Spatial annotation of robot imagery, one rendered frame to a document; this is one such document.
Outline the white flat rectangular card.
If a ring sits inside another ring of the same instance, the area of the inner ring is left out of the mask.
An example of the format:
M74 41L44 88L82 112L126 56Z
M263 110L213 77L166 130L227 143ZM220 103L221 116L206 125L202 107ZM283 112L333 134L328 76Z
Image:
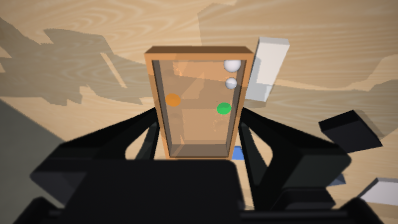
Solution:
M366 202L398 206L398 179L377 177L356 197Z

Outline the grey flat square block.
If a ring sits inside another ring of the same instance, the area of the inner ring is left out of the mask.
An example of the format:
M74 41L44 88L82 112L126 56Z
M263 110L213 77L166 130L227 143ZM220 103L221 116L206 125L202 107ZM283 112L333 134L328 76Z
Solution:
M336 186L336 185L343 185L343 184L346 184L346 181L345 181L343 174L341 174L329 186Z

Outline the wooden ball-in-hole puzzle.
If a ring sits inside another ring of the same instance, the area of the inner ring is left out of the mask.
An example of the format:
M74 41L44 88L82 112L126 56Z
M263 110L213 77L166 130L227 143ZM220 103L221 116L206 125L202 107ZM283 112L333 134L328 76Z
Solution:
M254 53L152 46L144 56L166 159L232 160Z

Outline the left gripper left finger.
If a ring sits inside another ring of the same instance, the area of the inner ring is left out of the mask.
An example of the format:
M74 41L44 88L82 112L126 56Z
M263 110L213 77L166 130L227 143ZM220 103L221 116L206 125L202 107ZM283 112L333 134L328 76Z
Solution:
M126 149L147 129L145 140L135 159L154 159L160 132L155 107L130 119L64 142L48 157L126 159Z

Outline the black rectangular block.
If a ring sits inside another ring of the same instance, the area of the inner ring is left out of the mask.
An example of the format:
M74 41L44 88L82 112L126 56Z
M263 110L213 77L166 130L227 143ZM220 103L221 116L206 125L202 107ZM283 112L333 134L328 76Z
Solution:
M346 153L382 147L377 135L354 110L318 123L321 132Z

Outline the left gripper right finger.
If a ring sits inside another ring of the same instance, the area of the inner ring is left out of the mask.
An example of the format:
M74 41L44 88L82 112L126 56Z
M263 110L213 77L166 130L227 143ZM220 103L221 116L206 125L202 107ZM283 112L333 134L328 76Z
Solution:
M268 166L250 129L272 150ZM245 107L238 131L254 210L269 210L288 188L327 188L352 162L338 144L265 118Z

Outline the white rectangular block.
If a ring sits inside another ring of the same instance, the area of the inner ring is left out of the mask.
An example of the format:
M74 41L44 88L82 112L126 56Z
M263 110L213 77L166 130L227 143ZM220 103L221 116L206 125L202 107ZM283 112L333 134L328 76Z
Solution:
M259 37L245 99L266 102L289 46L285 38Z

